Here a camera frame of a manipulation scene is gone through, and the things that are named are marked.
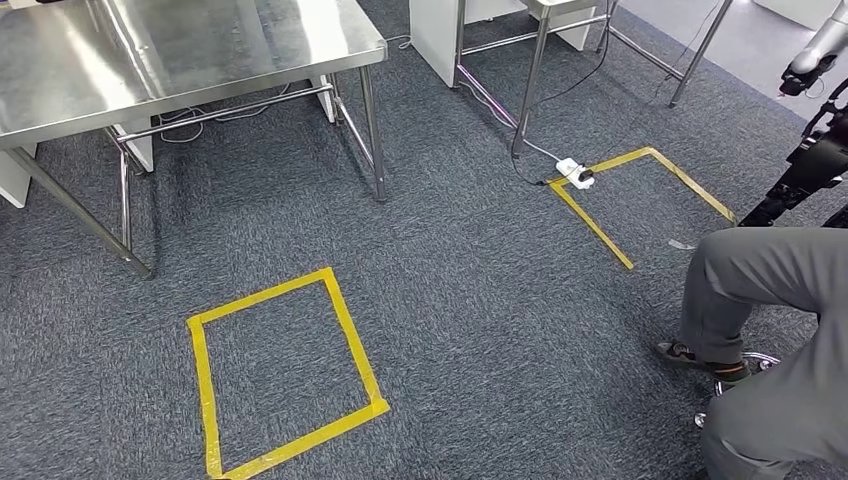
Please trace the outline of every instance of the knee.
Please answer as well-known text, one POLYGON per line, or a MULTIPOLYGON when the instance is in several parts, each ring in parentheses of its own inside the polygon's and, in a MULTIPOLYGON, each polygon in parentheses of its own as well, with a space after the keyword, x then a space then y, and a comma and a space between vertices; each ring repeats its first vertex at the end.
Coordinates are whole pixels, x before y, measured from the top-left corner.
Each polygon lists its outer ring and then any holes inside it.
POLYGON ((698 249, 695 251, 696 258, 707 264, 726 259, 732 251, 731 245, 735 243, 735 239, 740 233, 742 233, 740 229, 731 228, 707 235, 698 244, 698 249))
POLYGON ((726 449, 733 446, 749 450, 760 436, 758 415, 755 411, 734 402, 730 396, 714 398, 707 410, 703 444, 711 448, 726 449))

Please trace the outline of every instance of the metal frame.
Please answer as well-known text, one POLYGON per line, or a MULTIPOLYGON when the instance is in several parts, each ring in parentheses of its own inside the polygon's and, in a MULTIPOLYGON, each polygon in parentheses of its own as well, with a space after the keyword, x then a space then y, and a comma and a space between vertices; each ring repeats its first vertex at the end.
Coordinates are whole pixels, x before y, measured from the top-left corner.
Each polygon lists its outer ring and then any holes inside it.
POLYGON ((476 47, 465 48, 464 46, 464 38, 465 38, 465 11, 466 11, 466 3, 467 0, 459 0, 457 3, 457 28, 456 28, 456 58, 454 61, 454 70, 456 74, 454 75, 454 84, 453 88, 459 87, 460 79, 465 79, 468 83, 474 88, 480 95, 482 95, 486 101, 494 108, 503 118, 506 120, 512 127, 515 129, 515 138, 512 141, 511 154, 512 158, 517 159, 521 155, 521 152, 524 149, 525 139, 527 135, 527 128, 530 123, 530 112, 533 109, 533 106, 536 103, 536 92, 538 88, 539 81, 539 70, 542 63, 542 58, 545 50, 545 44, 547 42, 547 37, 551 33, 563 32, 565 30, 571 30, 574 28, 585 27, 588 25, 592 25, 595 23, 604 22, 604 33, 601 36, 601 41, 598 44, 597 52, 600 53, 603 50, 604 44, 609 42, 610 36, 615 37, 622 41, 625 45, 633 49, 639 55, 645 57, 654 65, 662 68, 666 73, 671 75, 673 78, 680 82, 680 85, 677 87, 677 90, 674 92, 674 96, 672 96, 671 102, 669 103, 669 107, 674 107, 680 101, 680 98, 683 96, 683 92, 686 89, 686 86, 689 84, 692 79, 692 75, 695 73, 695 70, 701 63, 701 60, 704 58, 704 54, 712 43, 713 37, 715 37, 716 31, 721 26, 722 21, 724 20, 727 11, 730 9, 730 5, 733 3, 733 0, 724 0, 724 3, 721 6, 721 9, 716 15, 715 20, 713 21, 710 29, 707 31, 707 35, 704 38, 704 41, 701 43, 701 46, 698 48, 698 51, 695 53, 695 58, 692 60, 692 63, 689 64, 689 67, 686 69, 685 73, 681 73, 678 71, 673 65, 669 65, 668 63, 661 60, 656 55, 651 52, 645 50, 635 41, 631 40, 629 37, 616 30, 610 25, 612 18, 615 14, 615 11, 618 9, 619 0, 610 0, 608 10, 603 15, 594 16, 592 18, 582 20, 579 22, 575 22, 569 25, 564 25, 557 28, 549 28, 551 21, 551 7, 543 6, 539 12, 539 28, 538 31, 534 33, 527 33, 524 35, 518 35, 515 37, 506 38, 503 40, 498 40, 495 42, 487 43, 484 45, 478 45, 476 47), (518 43, 524 40, 530 40, 532 38, 536 39, 536 50, 533 55, 533 62, 530 64, 530 72, 527 78, 527 88, 524 93, 524 99, 522 101, 521 112, 518 116, 518 120, 512 116, 506 107, 503 106, 500 102, 498 102, 491 93, 489 93, 486 88, 480 83, 477 78, 475 78, 471 72, 462 64, 462 59, 465 55, 471 55, 474 53, 485 52, 487 50, 492 50, 494 48, 503 47, 506 45, 511 45, 513 43, 518 43))
POLYGON ((479 45, 472 48, 464 48, 464 40, 465 40, 465 10, 466 10, 467 0, 459 0, 457 3, 457 27, 456 27, 456 59, 454 62, 454 69, 456 71, 456 75, 454 75, 454 88, 459 87, 459 78, 464 78, 468 81, 472 87, 482 95, 486 101, 492 105, 492 108, 497 110, 501 116, 507 120, 510 125, 515 129, 515 138, 512 141, 511 153, 512 157, 517 159, 521 155, 522 150, 524 149, 525 137, 527 135, 527 127, 530 123, 530 112, 533 109, 534 104, 536 103, 536 90, 538 88, 539 83, 539 70, 542 65, 542 57, 544 56, 545 44, 547 43, 548 35, 551 33, 563 32, 566 30, 571 30, 574 28, 585 27, 587 25, 591 25, 593 23, 606 22, 607 26, 609 25, 609 19, 611 18, 610 13, 607 12, 604 15, 598 15, 586 20, 581 20, 579 22, 571 23, 568 25, 563 25, 561 27, 550 28, 551 22, 551 13, 552 9, 550 6, 543 6, 539 14, 539 28, 535 33, 528 33, 524 35, 517 35, 515 37, 506 38, 503 40, 498 40, 495 42, 487 43, 484 45, 479 45), (474 53, 485 52, 487 50, 492 50, 494 48, 503 47, 505 45, 511 45, 513 43, 518 43, 524 40, 529 40, 531 38, 536 39, 536 50, 533 55, 533 62, 530 64, 530 73, 527 78, 527 89, 524 93, 524 100, 522 102, 521 113, 518 116, 518 120, 509 113, 509 110, 503 106, 500 102, 498 102, 491 93, 489 93, 486 88, 480 83, 471 72, 468 71, 467 68, 462 64, 462 58, 465 55, 471 55, 474 53))
POLYGON ((187 118, 185 120, 169 123, 167 125, 158 125, 137 133, 128 133, 125 135, 120 135, 114 127, 107 127, 105 129, 106 134, 109 136, 109 138, 112 140, 112 142, 115 144, 116 148, 120 152, 119 173, 121 180, 121 240, 118 240, 106 227, 104 227, 91 214, 91 212, 89 212, 81 203, 79 203, 79 201, 77 201, 70 193, 68 193, 68 191, 65 190, 56 180, 54 180, 49 173, 47 173, 43 168, 41 168, 41 166, 36 163, 32 155, 30 155, 26 150, 24 150, 23 148, 14 148, 8 153, 27 173, 30 174, 30 176, 36 182, 38 182, 48 192, 50 192, 51 195, 56 197, 59 203, 68 208, 74 215, 77 216, 77 218, 79 218, 86 226, 88 226, 89 229, 91 229, 97 236, 99 236, 106 243, 106 246, 110 250, 112 250, 121 259, 127 262, 144 279, 150 279, 153 277, 152 270, 141 260, 139 260, 139 258, 136 257, 132 252, 132 203, 130 195, 130 179, 132 175, 130 175, 130 172, 133 171, 136 175, 140 175, 144 172, 144 168, 141 166, 140 162, 133 155, 132 151, 128 146, 128 142, 131 142, 133 140, 149 137, 151 135, 156 135, 162 132, 176 130, 178 128, 186 127, 189 125, 196 125, 209 120, 214 120, 216 118, 244 113, 250 110, 254 110, 256 108, 276 105, 278 103, 286 102, 289 100, 294 100, 297 98, 307 97, 314 94, 320 94, 323 92, 331 91, 333 95, 333 109, 335 112, 341 114, 340 116, 336 116, 336 124, 345 124, 350 129, 350 132, 354 140, 356 141, 357 146, 362 152, 362 155, 367 160, 366 165, 374 174, 374 179, 376 182, 376 200, 378 202, 386 201, 387 195, 383 166, 383 152, 380 142, 380 135, 377 129, 376 106, 374 100, 374 88, 371 81, 371 70, 370 66, 368 65, 359 67, 358 70, 360 74, 360 79, 362 80, 362 94, 365 103, 365 116, 368 122, 368 137, 370 145, 366 144, 365 140, 363 140, 362 135, 359 133, 359 130, 356 128, 356 125, 353 122, 353 119, 350 117, 350 114, 347 111, 347 107, 345 106, 341 98, 341 94, 339 93, 338 80, 336 74, 331 74, 328 76, 330 83, 328 83, 327 85, 306 88, 297 92, 292 92, 286 95, 279 95, 257 102, 251 102, 238 107, 230 107, 222 110, 216 110, 214 112, 198 115, 192 118, 187 118))
MULTIPOLYGON (((610 10, 609 15, 612 17, 615 14, 615 11, 618 9, 618 3, 620 0, 610 0, 610 10)), ((671 97, 671 102, 669 102, 668 106, 670 108, 676 107, 680 102, 680 99, 683 97, 683 92, 686 90, 686 87, 689 86, 689 82, 692 80, 692 75, 694 75, 695 70, 698 69, 698 66, 701 64, 701 60, 704 59, 704 54, 707 53, 707 49, 710 48, 710 44, 713 42, 713 38, 715 37, 718 28, 721 26, 721 23, 724 21, 724 17, 727 15, 728 10, 730 10, 730 6, 733 4, 733 0, 724 0, 721 8, 716 15, 715 20, 710 25, 710 29, 707 30, 707 35, 704 37, 704 41, 701 42, 701 46, 698 47, 698 50, 695 52, 695 57, 692 59, 692 62, 689 64, 689 67, 686 68, 685 73, 681 73, 677 70, 674 65, 670 65, 663 60, 660 60, 659 57, 654 55, 653 53, 642 48, 638 43, 633 41, 627 35, 621 33, 619 30, 613 28, 612 26, 609 29, 605 30, 603 35, 601 36, 601 41, 598 44, 598 48, 595 50, 600 53, 603 50, 604 43, 609 41, 609 36, 613 36, 628 47, 630 47, 634 52, 638 53, 646 60, 650 61, 654 65, 661 68, 667 74, 671 75, 672 78, 680 82, 677 86, 677 90, 674 91, 674 95, 671 97)))

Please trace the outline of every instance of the yellow tape outline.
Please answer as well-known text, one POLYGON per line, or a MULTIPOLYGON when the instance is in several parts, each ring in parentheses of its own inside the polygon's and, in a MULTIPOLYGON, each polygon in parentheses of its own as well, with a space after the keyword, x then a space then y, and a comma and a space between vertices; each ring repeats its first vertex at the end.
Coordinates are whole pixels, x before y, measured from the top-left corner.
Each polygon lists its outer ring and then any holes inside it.
MULTIPOLYGON (((625 163, 632 162, 633 160, 643 157, 653 157, 657 162, 660 163, 660 165, 668 169, 687 187, 689 187, 693 192, 698 194, 699 197, 703 198, 704 201, 710 204, 710 206, 716 209, 716 211, 718 211, 721 216, 729 220, 730 223, 734 225, 736 224, 736 215, 733 213, 732 210, 724 206, 724 204, 718 201, 718 199, 716 199, 714 196, 710 195, 710 193, 707 192, 704 187, 699 185, 698 182, 693 180, 692 177, 687 175, 686 172, 684 172, 680 167, 672 163, 671 160, 669 160, 665 155, 663 155, 653 147, 640 148, 639 150, 635 150, 633 152, 626 153, 624 155, 615 157, 605 162, 601 162, 597 165, 592 166, 590 169, 595 173, 600 173, 605 170, 620 167, 625 163)), ((601 227, 598 226, 597 222, 595 222, 592 217, 590 217, 589 214, 586 213, 585 210, 583 210, 583 208, 577 203, 577 201, 574 200, 574 197, 572 197, 565 190, 565 186, 568 185, 568 183, 569 181, 567 178, 559 178, 550 181, 548 185, 551 187, 554 193, 557 194, 557 196, 559 196, 566 204, 568 204, 569 207, 571 207, 572 210, 574 210, 574 213, 576 213, 578 217, 580 217, 584 222, 586 222, 586 225, 588 225, 589 228, 595 233, 595 235, 597 235, 598 238, 600 238, 601 241, 604 242, 604 245, 606 245, 607 248, 609 248, 610 251, 612 251, 612 253, 616 257, 618 257, 621 263, 624 264, 624 266, 628 270, 633 270, 633 262, 630 260, 630 258, 628 258, 627 255, 625 255, 624 252, 622 252, 621 249, 618 248, 618 245, 616 245, 615 242, 613 242, 612 239, 610 239, 610 237, 606 233, 604 233, 601 227)))
POLYGON ((318 270, 309 275, 281 283, 276 287, 271 287, 253 295, 248 295, 240 300, 213 308, 212 310, 189 318, 187 323, 191 332, 191 343, 194 350, 195 367, 197 369, 197 386, 200 391, 200 409, 206 442, 206 473, 213 479, 248 479, 389 411, 389 403, 380 394, 380 387, 377 385, 374 371, 371 369, 371 364, 365 355, 365 349, 362 346, 359 335, 356 333, 356 327, 353 324, 353 319, 347 309, 341 288, 339 288, 332 268, 328 267, 318 270), (256 305, 257 303, 317 282, 323 282, 327 288, 327 293, 333 303, 336 317, 347 338, 353 361, 356 364, 356 369, 359 372, 365 392, 368 395, 369 404, 328 425, 282 445, 259 458, 235 467, 228 472, 223 472, 215 406, 215 389, 212 384, 209 351, 206 345, 206 334, 203 331, 203 325, 256 305))

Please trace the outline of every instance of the stainless steel table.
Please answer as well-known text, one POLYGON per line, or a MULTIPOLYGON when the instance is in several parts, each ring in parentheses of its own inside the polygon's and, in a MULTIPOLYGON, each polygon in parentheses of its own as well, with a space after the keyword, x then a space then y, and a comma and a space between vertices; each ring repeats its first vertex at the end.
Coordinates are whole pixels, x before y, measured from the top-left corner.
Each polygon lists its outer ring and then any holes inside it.
POLYGON ((139 274, 132 253, 127 142, 258 107, 331 92, 386 198, 369 66, 386 42, 355 0, 66 0, 0 10, 0 150, 9 155, 139 274), (358 69, 368 144, 351 121, 336 74, 358 69), (316 78, 330 81, 244 106, 123 134, 112 125, 316 78), (118 240, 23 145, 106 129, 121 159, 118 240))
MULTIPOLYGON (((636 53, 643 56, 645 59, 649 60, 654 65, 660 67, 663 71, 668 73, 669 77, 674 78, 680 82, 669 104, 669 107, 674 107, 677 105, 677 103, 680 101, 680 98, 683 96, 683 92, 691 81, 692 75, 695 73, 696 69, 701 63, 701 60, 704 58, 704 54, 709 48, 713 37, 721 26, 725 15, 727 14, 731 4, 733 3, 733 0, 722 0, 721 8, 719 9, 716 18, 713 20, 713 23, 710 25, 710 28, 707 31, 704 40, 701 42, 700 47, 695 52, 695 56, 692 59, 692 62, 689 64, 689 67, 686 69, 686 72, 681 73, 676 69, 675 65, 670 65, 665 61, 661 60, 656 55, 652 54, 651 52, 645 50, 635 41, 631 40, 628 36, 620 32, 610 24, 613 19, 613 16, 615 15, 616 10, 618 9, 618 4, 620 0, 607 0, 607 10, 602 15, 592 16, 590 18, 586 18, 575 23, 557 26, 554 28, 551 28, 552 18, 562 14, 592 8, 597 3, 597 0, 518 0, 520 3, 526 5, 530 13, 532 13, 539 19, 539 28, 536 32, 497 40, 484 45, 466 48, 464 45, 465 14, 468 10, 468 5, 470 1, 472 0, 445 0, 445 2, 448 3, 455 3, 455 8, 457 12, 455 17, 457 20, 455 33, 456 41, 454 42, 456 45, 456 52, 454 55, 452 55, 452 68, 456 75, 453 77, 453 85, 451 86, 454 88, 458 87, 459 81, 461 79, 467 81, 470 87, 474 89, 477 93, 479 93, 483 98, 485 98, 486 102, 495 111, 497 111, 497 116, 500 117, 504 122, 508 123, 513 129, 515 129, 515 138, 513 139, 511 148, 513 159, 519 158, 522 151, 524 150, 524 145, 526 144, 527 128, 530 121, 530 113, 536 105, 536 92, 538 90, 539 71, 541 69, 542 57, 545 51, 545 45, 549 34, 586 27, 594 23, 603 23, 604 31, 601 37, 601 42, 597 48, 597 52, 600 53, 601 51, 603 51, 605 45, 609 42, 610 38, 617 38, 626 46, 633 49, 636 53), (511 45, 513 43, 530 39, 536 39, 536 48, 533 55, 532 63, 530 64, 530 73, 527 77, 527 86, 524 93, 524 99, 522 101, 521 112, 516 118, 486 89, 486 87, 476 77, 474 77, 474 75, 471 74, 471 72, 465 65, 463 65, 462 62, 464 57, 468 55, 485 52, 488 50, 500 48, 506 45, 511 45)), ((413 45, 415 45, 416 29, 414 25, 412 30, 413 45)))

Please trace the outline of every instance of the black cable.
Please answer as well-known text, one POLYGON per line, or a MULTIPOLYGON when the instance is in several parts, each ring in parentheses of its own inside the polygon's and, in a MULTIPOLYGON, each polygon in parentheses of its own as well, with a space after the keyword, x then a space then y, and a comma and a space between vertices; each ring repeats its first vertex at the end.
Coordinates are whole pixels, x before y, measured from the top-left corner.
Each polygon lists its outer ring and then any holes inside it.
MULTIPOLYGON (((701 36, 701 32, 704 31, 704 27, 707 25, 707 21, 710 19, 710 17, 713 15, 713 13, 715 13, 716 9, 718 8, 718 6, 721 4, 722 1, 723 0, 718 0, 716 2, 716 4, 713 5, 713 8, 707 13, 707 16, 704 17, 704 21, 701 22, 701 26, 698 27, 698 32, 695 33, 695 36, 692 37, 692 40, 689 41, 689 43, 686 45, 686 48, 683 49, 683 52, 681 52, 680 55, 677 57, 677 59, 674 61, 674 63, 671 64, 671 68, 675 68, 677 66, 677 64, 680 63, 681 60, 683 60, 683 57, 685 57, 686 53, 689 52, 689 49, 692 47, 692 44, 694 44, 695 40, 697 40, 698 37, 701 36)), ((642 110, 640 110, 639 115, 636 115, 636 116, 633 117, 633 120, 630 121, 630 123, 627 125, 627 128, 624 130, 625 132, 629 132, 630 129, 633 128, 633 125, 639 120, 639 117, 642 116, 641 114, 644 113, 645 110, 647 110, 647 108, 651 105, 651 102, 653 102, 654 100, 657 99, 657 96, 659 96, 659 94, 660 94, 660 89, 662 89, 662 86, 665 85, 665 82, 667 82, 671 78, 673 78, 671 75, 666 75, 665 78, 663 78, 662 81, 657 84, 657 88, 654 90, 654 96, 651 97, 651 99, 648 100, 648 102, 645 104, 645 106, 642 108, 642 110)), ((604 154, 601 155, 601 158, 607 158, 607 155, 609 155, 609 153, 613 149, 615 149, 616 147, 621 145, 623 138, 624 137, 621 137, 616 143, 612 144, 606 150, 606 152, 604 152, 604 154)))
MULTIPOLYGON (((606 9, 607 13, 609 13, 609 0, 607 0, 607 7, 606 7, 606 8, 607 8, 607 9, 606 9)), ((581 78, 581 79, 580 79, 577 83, 575 83, 574 85, 572 85, 572 86, 568 87, 565 91, 562 91, 562 92, 557 93, 557 94, 555 94, 555 95, 551 95, 550 97, 547 97, 547 98, 544 98, 544 99, 542 99, 542 100, 539 100, 538 102, 536 102, 536 105, 541 105, 541 104, 543 104, 543 103, 545 103, 545 102, 549 102, 549 101, 551 101, 551 100, 553 100, 553 99, 555 99, 555 98, 559 98, 559 97, 561 97, 561 96, 563 96, 563 95, 567 95, 569 92, 571 92, 571 91, 572 91, 572 90, 574 90, 575 88, 577 88, 577 87, 579 87, 580 85, 582 85, 582 84, 583 84, 583 82, 585 82, 586 80, 589 80, 589 78, 590 78, 592 75, 594 75, 595 73, 597 73, 597 72, 598 72, 598 70, 600 70, 600 69, 601 69, 601 67, 602 67, 602 66, 604 66, 604 62, 605 62, 605 61, 606 61, 606 59, 607 59, 607 52, 609 51, 609 37, 610 37, 610 33, 609 33, 609 27, 610 27, 610 25, 609 25, 609 24, 610 24, 610 21, 611 21, 611 20, 612 20, 611 18, 607 18, 607 21, 606 21, 605 26, 604 26, 604 30, 606 31, 606 42, 604 42, 604 53, 603 53, 603 55, 601 55, 601 61, 600 61, 600 62, 598 62, 598 65, 597 65, 595 68, 593 68, 593 69, 592 69, 592 71, 591 71, 591 72, 589 72, 589 73, 588 73, 585 77, 581 78)))
POLYGON ((524 180, 526 183, 534 187, 545 187, 548 185, 548 182, 545 180, 538 180, 536 182, 534 182, 533 180, 528 180, 527 177, 524 176, 524 174, 518 171, 518 166, 515 164, 515 157, 510 154, 510 158, 512 158, 512 169, 515 170, 515 174, 518 175, 518 178, 524 180))

